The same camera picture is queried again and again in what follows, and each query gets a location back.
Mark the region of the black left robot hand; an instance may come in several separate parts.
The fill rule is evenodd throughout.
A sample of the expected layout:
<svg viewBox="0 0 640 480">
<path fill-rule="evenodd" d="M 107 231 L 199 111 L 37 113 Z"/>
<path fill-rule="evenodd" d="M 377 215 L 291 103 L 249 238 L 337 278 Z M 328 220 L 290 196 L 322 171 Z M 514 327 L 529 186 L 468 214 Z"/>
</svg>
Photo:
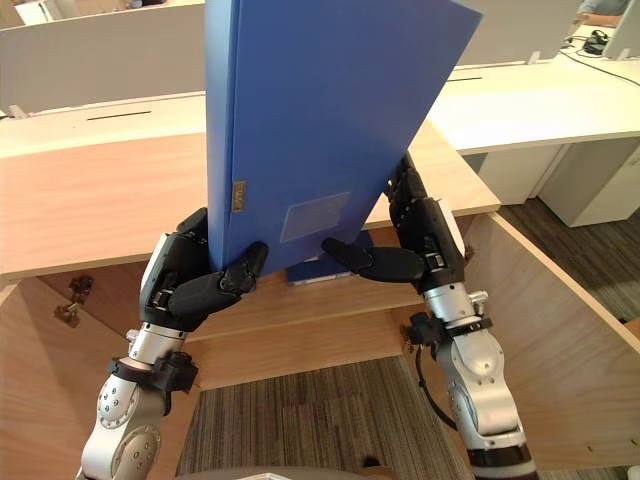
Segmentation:
<svg viewBox="0 0 640 480">
<path fill-rule="evenodd" d="M 178 332 L 196 331 L 209 315 L 235 305 L 254 290 L 268 252 L 266 244 L 255 242 L 229 265 L 213 269 L 208 210 L 196 210 L 156 245 L 141 281 L 142 323 Z"/>
</svg>

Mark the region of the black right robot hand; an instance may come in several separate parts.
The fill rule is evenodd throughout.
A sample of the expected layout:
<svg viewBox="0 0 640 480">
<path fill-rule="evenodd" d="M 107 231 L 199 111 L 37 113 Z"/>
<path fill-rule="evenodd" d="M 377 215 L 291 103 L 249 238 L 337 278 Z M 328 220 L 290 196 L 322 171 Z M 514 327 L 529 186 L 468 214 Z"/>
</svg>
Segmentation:
<svg viewBox="0 0 640 480">
<path fill-rule="evenodd" d="M 378 282 L 412 284 L 419 294 L 440 287 L 453 289 L 463 283 L 464 254 L 409 154 L 388 180 L 385 195 L 398 247 L 365 248 L 327 238 L 322 242 L 323 251 L 356 275 Z"/>
</svg>

